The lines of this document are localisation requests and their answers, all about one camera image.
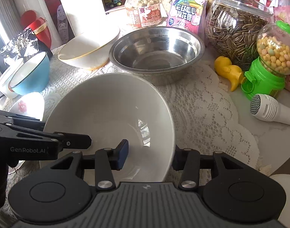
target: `green candy dispenser base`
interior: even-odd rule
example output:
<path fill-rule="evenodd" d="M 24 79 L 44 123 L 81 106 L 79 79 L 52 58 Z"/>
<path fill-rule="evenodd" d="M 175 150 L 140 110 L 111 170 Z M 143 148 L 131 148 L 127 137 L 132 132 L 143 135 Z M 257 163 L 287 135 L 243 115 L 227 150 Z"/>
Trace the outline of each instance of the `green candy dispenser base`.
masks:
<path fill-rule="evenodd" d="M 269 72 L 257 58 L 245 73 L 246 81 L 241 85 L 246 97 L 251 100 L 254 95 L 261 93 L 274 98 L 284 89 L 285 76 L 278 77 Z"/>

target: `yellow toy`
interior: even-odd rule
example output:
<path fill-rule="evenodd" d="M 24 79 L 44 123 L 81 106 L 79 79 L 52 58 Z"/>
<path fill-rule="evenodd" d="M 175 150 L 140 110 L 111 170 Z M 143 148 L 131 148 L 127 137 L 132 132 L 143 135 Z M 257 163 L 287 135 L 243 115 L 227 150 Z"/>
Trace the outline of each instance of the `yellow toy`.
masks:
<path fill-rule="evenodd" d="M 245 81 L 242 69 L 237 65 L 233 65 L 228 57 L 219 56 L 214 61 L 214 69 L 219 75 L 230 80 L 232 84 L 231 92 L 236 90 L 238 85 Z"/>

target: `stainless steel bowl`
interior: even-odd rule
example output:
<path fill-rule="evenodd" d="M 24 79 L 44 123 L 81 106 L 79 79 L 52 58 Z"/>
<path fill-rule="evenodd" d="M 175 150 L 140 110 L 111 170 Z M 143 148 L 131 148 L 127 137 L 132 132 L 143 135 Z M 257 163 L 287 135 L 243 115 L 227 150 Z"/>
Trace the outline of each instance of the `stainless steel bowl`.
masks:
<path fill-rule="evenodd" d="M 109 58 L 124 71 L 154 85 L 165 85 L 180 80 L 204 51 L 205 45 L 197 35 L 158 26 L 123 36 L 111 47 Z"/>

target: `toy tractor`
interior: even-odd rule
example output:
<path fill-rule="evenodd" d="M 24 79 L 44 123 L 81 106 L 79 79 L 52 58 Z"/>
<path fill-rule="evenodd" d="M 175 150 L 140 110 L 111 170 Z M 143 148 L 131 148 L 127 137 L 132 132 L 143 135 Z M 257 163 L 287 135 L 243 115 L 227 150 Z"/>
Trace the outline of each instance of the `toy tractor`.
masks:
<path fill-rule="evenodd" d="M 121 0 L 104 0 L 106 8 L 113 8 L 116 6 L 121 6 L 123 3 Z"/>

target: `blue bowl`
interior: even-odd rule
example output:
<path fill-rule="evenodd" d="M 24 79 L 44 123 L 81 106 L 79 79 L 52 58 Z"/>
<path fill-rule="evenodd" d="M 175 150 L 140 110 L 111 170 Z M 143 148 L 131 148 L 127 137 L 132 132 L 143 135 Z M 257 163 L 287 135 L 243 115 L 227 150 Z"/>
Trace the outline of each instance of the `blue bowl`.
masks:
<path fill-rule="evenodd" d="M 49 82 L 50 61 L 46 52 L 31 57 L 13 75 L 9 88 L 15 93 L 26 95 L 41 92 Z"/>

